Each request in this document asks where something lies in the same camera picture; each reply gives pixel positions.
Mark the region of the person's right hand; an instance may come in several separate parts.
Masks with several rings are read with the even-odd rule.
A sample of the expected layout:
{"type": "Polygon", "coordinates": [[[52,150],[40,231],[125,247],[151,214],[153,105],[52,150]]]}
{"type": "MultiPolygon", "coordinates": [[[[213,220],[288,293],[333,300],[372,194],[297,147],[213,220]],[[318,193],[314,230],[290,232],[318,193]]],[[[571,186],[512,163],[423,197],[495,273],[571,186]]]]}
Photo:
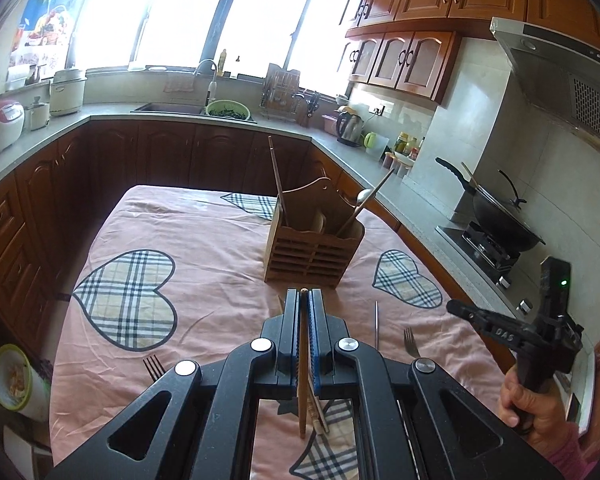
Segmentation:
{"type": "Polygon", "coordinates": [[[578,427],[566,419],[564,404],[554,380],[550,381],[544,393],[533,392],[520,384],[514,365],[501,385],[498,417],[505,425],[515,428],[520,414],[531,416],[531,429],[526,434],[526,441],[545,457],[578,437],[578,427]]]}

